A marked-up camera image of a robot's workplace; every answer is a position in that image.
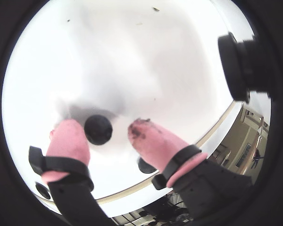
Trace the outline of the pink covered gripper finger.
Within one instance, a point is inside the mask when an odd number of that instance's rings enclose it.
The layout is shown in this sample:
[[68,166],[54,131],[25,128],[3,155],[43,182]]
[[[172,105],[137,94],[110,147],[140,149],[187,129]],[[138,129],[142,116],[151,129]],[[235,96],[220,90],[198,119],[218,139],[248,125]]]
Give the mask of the pink covered gripper finger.
[[152,179],[154,187],[179,194],[193,226],[226,226],[252,188],[251,177],[208,160],[197,146],[149,119],[131,123],[128,138],[141,158],[159,171]]
[[45,155],[40,148],[31,146],[28,159],[33,171],[49,187],[59,212],[71,225],[113,225],[113,220],[92,196],[94,184],[88,170],[88,141],[76,120],[63,120],[50,132]]

